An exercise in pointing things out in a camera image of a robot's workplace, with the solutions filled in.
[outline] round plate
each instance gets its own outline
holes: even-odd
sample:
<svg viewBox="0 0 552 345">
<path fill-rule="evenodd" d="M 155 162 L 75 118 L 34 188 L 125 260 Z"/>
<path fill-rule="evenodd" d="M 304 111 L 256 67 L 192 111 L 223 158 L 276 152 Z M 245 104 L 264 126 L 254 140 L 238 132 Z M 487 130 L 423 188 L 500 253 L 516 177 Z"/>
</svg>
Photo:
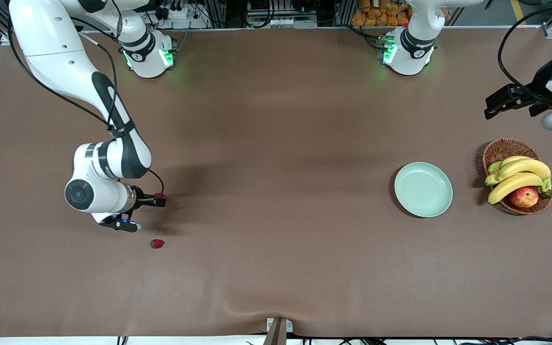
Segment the round plate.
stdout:
<svg viewBox="0 0 552 345">
<path fill-rule="evenodd" d="M 416 162 L 397 173 L 395 195 L 408 212 L 429 218 L 440 216 L 451 206 L 453 186 L 437 166 Z"/>
</svg>

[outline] black round joint cap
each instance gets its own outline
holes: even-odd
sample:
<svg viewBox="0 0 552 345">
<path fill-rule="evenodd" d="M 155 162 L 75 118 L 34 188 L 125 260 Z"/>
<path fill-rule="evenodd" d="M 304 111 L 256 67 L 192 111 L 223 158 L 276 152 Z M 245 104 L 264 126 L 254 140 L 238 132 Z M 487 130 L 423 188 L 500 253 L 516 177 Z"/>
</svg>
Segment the black round joint cap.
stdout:
<svg viewBox="0 0 552 345">
<path fill-rule="evenodd" d="M 92 187 L 84 180 L 70 181 L 65 186 L 65 200 L 77 210 L 86 210 L 93 199 Z"/>
</svg>

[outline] white bracket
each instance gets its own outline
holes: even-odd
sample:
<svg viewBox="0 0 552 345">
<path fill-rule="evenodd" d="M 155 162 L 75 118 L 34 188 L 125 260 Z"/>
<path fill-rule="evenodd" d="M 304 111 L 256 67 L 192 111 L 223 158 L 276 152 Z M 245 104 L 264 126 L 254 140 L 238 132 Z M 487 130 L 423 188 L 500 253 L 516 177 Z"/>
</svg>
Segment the white bracket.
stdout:
<svg viewBox="0 0 552 345">
<path fill-rule="evenodd" d="M 273 317 L 267 318 L 267 327 L 265 328 L 266 332 L 270 331 L 270 328 L 272 327 L 273 322 L 274 322 Z M 289 321 L 289 319 L 285 319 L 285 325 L 287 326 L 287 333 L 293 333 L 293 323 Z"/>
</svg>

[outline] fruit basket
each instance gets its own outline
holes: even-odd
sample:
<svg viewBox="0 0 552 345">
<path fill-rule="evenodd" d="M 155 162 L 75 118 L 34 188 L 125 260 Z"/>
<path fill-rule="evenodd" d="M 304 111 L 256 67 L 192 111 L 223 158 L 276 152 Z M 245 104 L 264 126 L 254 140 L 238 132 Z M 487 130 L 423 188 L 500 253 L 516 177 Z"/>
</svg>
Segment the fruit basket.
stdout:
<svg viewBox="0 0 552 345">
<path fill-rule="evenodd" d="M 489 165 L 512 156 L 526 156 L 531 159 L 541 161 L 536 151 L 534 151 L 530 146 L 527 146 L 524 142 L 514 139 L 498 139 L 489 143 L 489 145 L 484 149 L 483 167 L 485 174 L 489 175 L 487 171 Z M 527 209 L 521 209 L 512 205 L 508 198 L 502 199 L 500 204 L 510 212 L 527 215 L 539 214 L 540 212 L 543 212 L 551 204 L 551 200 L 552 197 L 540 199 L 536 205 L 533 205 Z"/>
</svg>

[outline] bunch of bananas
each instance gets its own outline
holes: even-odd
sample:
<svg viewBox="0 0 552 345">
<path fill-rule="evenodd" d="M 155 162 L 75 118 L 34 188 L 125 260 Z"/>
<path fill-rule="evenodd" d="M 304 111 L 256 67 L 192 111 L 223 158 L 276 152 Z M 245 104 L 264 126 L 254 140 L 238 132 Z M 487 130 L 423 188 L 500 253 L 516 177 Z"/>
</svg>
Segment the bunch of bananas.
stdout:
<svg viewBox="0 0 552 345">
<path fill-rule="evenodd" d="M 512 156 L 489 166 L 484 184 L 497 185 L 489 194 L 489 204 L 497 204 L 513 191 L 524 186 L 537 186 L 541 198 L 551 194 L 551 170 L 539 160 Z"/>
</svg>

